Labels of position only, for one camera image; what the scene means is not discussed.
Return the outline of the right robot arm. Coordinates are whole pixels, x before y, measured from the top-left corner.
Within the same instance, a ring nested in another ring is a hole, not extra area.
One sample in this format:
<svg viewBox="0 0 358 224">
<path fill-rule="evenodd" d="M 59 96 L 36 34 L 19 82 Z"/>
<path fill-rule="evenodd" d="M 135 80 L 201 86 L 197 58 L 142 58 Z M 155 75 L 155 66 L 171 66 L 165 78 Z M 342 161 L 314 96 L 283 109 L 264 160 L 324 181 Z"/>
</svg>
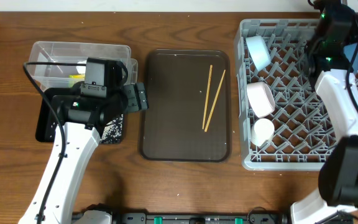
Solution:
<svg viewBox="0 0 358 224">
<path fill-rule="evenodd" d="M 305 73 L 325 105 L 337 145 L 319 172 L 318 188 L 291 206 L 292 223 L 324 223 L 358 209 L 357 52 L 306 50 Z"/>
</svg>

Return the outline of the white tissue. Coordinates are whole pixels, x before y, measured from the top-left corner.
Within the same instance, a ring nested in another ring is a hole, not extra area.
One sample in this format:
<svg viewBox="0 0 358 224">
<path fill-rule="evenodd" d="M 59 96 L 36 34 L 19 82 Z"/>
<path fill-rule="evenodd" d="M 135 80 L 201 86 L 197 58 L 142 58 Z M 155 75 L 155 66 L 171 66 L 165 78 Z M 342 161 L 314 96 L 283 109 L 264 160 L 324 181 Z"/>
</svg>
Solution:
<svg viewBox="0 0 358 224">
<path fill-rule="evenodd" d="M 76 70 L 79 75 L 84 75 L 86 72 L 86 60 L 77 63 Z"/>
</svg>

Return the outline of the light blue bowl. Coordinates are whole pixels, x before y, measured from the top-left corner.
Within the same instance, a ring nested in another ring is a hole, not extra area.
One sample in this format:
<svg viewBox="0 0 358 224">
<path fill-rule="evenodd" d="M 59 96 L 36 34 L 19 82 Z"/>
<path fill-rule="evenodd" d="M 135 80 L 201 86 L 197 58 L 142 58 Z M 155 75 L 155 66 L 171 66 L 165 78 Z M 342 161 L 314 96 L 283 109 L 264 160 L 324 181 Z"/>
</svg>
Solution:
<svg viewBox="0 0 358 224">
<path fill-rule="evenodd" d="M 253 37 L 247 37 L 246 44 L 250 57 L 258 71 L 263 70 L 270 64 L 271 58 L 269 50 L 261 36 L 256 35 Z"/>
</svg>

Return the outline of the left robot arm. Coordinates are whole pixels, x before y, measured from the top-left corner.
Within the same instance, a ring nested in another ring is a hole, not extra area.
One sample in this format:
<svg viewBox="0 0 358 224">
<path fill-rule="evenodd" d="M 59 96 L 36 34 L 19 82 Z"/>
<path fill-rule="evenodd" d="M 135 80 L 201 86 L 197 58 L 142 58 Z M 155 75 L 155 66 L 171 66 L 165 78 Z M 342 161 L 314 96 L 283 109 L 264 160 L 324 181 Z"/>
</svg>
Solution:
<svg viewBox="0 0 358 224">
<path fill-rule="evenodd" d="M 71 223 L 86 166 L 105 127 L 116 117 L 146 110 L 143 83 L 89 84 L 40 92 L 50 109 L 53 149 L 39 187 L 20 223 Z"/>
</svg>

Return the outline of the dark blue plate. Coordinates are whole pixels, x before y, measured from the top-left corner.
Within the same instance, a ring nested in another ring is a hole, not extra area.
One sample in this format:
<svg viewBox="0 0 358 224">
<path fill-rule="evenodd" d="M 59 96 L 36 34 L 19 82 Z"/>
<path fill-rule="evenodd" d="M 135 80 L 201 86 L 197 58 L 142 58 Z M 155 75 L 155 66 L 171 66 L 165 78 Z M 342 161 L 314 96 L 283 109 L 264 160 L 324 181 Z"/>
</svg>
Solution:
<svg viewBox="0 0 358 224">
<path fill-rule="evenodd" d="M 344 47 L 343 52 L 344 52 L 344 55 L 346 56 L 346 58 L 348 59 L 348 61 L 351 61 L 352 56 L 353 56 L 353 54 L 355 52 L 356 46 L 357 46 L 357 44 L 354 43 L 354 44 L 346 45 Z M 357 71 L 358 71 L 358 51 L 357 51 L 357 55 L 355 57 L 355 60 L 354 60 L 354 62 L 352 64 L 352 69 L 353 69 L 352 73 L 355 75 L 357 73 Z"/>
</svg>

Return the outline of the yellow snack wrapper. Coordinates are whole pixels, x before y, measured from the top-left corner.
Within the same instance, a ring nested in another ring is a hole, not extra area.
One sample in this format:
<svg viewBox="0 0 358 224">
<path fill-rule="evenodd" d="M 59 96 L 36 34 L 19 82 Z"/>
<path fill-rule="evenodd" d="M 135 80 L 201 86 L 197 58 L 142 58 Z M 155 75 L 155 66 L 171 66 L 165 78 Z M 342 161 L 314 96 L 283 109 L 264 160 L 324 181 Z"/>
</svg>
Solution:
<svg viewBox="0 0 358 224">
<path fill-rule="evenodd" d="M 85 78 L 85 74 L 69 75 L 69 78 L 84 79 L 84 78 Z"/>
</svg>

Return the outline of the white cup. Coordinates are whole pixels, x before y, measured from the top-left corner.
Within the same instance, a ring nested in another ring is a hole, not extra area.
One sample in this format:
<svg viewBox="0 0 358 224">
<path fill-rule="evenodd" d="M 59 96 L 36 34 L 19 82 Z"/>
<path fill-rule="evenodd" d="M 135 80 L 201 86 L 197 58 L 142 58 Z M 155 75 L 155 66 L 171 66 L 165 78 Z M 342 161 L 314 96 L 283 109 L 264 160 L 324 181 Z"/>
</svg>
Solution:
<svg viewBox="0 0 358 224">
<path fill-rule="evenodd" d="M 265 142 L 272 140 L 275 127 L 271 120 L 266 118 L 258 119 L 251 127 L 251 143 L 260 147 Z"/>
</svg>

